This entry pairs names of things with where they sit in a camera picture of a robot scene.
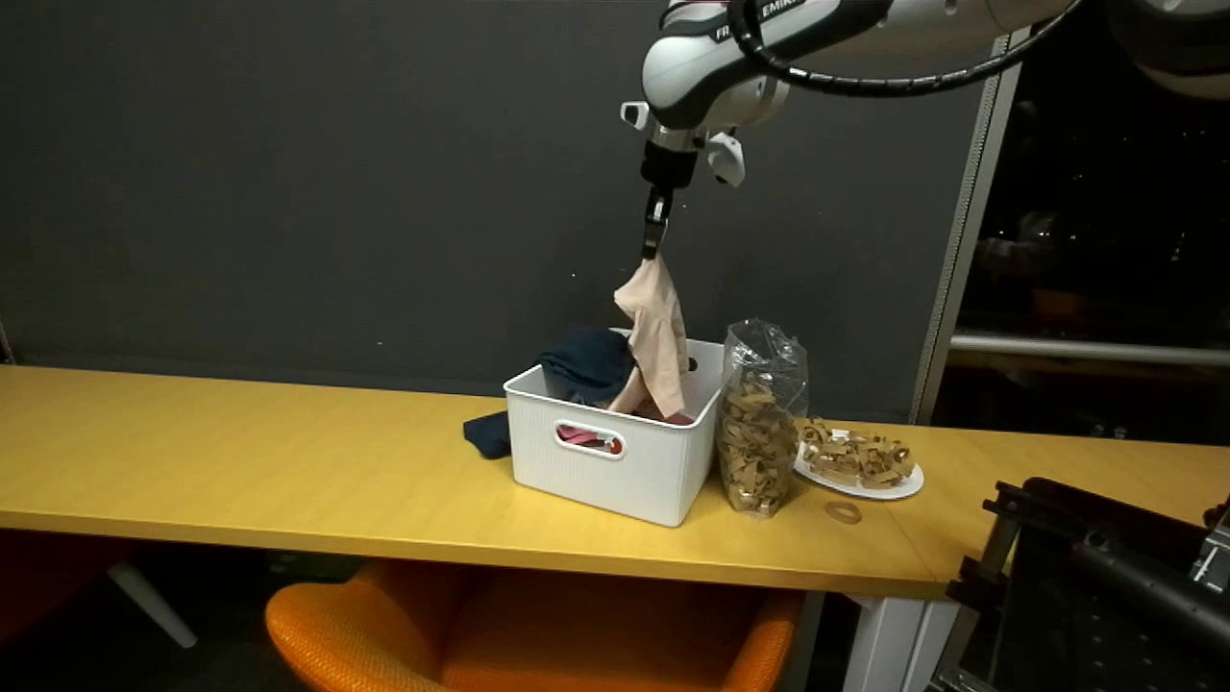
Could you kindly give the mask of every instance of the beige cloth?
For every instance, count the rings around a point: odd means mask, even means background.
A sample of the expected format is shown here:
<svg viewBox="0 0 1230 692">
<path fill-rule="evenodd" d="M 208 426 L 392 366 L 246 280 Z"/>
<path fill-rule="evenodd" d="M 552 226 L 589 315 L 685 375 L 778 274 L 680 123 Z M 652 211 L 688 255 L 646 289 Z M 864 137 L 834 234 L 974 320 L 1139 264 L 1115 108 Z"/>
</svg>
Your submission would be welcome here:
<svg viewBox="0 0 1230 692">
<path fill-rule="evenodd" d="M 652 403 L 661 417 L 685 417 L 688 331 L 665 258 L 646 258 L 637 274 L 614 289 L 614 305 L 629 320 L 625 340 L 637 366 L 612 406 L 646 411 L 646 403 Z"/>
</svg>

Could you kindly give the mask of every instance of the plate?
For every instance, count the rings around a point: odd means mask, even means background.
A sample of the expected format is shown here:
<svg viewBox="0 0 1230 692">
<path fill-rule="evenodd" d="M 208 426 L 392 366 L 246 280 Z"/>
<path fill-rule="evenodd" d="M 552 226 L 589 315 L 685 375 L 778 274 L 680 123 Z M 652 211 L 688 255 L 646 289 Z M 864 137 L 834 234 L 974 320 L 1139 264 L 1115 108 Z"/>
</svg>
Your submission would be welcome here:
<svg viewBox="0 0 1230 692">
<path fill-rule="evenodd" d="M 841 495 L 860 495 L 860 499 L 906 499 L 906 495 L 917 495 L 924 490 L 924 463 L 914 462 L 911 478 L 905 478 L 901 483 L 892 488 L 860 488 L 860 483 L 839 483 L 839 481 L 825 481 L 817 471 L 807 467 L 807 462 L 798 458 L 796 462 L 796 471 L 807 478 L 810 483 L 824 483 L 829 490 L 841 490 Z"/>
</svg>

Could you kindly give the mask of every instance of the white storage bin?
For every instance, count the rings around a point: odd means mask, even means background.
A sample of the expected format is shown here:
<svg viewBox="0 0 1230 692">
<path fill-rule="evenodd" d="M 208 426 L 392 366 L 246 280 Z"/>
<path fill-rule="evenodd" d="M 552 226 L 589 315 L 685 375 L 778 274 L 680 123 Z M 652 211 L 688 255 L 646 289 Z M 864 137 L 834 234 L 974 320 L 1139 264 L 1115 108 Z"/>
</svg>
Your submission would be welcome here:
<svg viewBox="0 0 1230 692">
<path fill-rule="evenodd" d="M 680 526 L 712 467 L 724 346 L 691 340 L 688 416 L 661 421 L 548 397 L 543 366 L 511 375 L 506 435 L 519 483 L 618 515 Z"/>
</svg>

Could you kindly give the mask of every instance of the wooden tabletop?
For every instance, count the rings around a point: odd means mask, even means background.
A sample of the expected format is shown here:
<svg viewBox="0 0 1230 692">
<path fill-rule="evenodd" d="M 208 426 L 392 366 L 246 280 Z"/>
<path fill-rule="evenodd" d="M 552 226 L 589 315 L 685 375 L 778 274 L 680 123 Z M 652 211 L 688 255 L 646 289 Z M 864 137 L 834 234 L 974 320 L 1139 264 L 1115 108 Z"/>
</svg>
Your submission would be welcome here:
<svg viewBox="0 0 1230 692">
<path fill-rule="evenodd" d="M 500 406 L 0 366 L 0 526 L 940 595 L 984 544 L 994 481 L 1054 478 L 1189 524 L 1230 490 L 1226 445 L 847 421 L 905 437 L 926 488 L 873 504 L 807 483 L 773 520 L 748 520 L 709 483 L 673 530 L 515 483 L 506 462 L 461 437 L 466 417 Z"/>
</svg>

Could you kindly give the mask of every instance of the gray wall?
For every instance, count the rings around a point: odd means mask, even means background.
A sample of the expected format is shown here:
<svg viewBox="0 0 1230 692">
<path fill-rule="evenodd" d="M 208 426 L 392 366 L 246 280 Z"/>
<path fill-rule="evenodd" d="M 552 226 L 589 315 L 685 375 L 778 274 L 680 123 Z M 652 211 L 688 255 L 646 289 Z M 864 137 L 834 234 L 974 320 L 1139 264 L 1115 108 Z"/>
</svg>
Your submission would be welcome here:
<svg viewBox="0 0 1230 692">
<path fill-rule="evenodd" d="M 5 0 L 0 320 L 24 360 L 500 393 L 618 324 L 661 0 Z M 792 96 L 670 234 L 688 325 L 905 417 L 976 93 Z"/>
</svg>

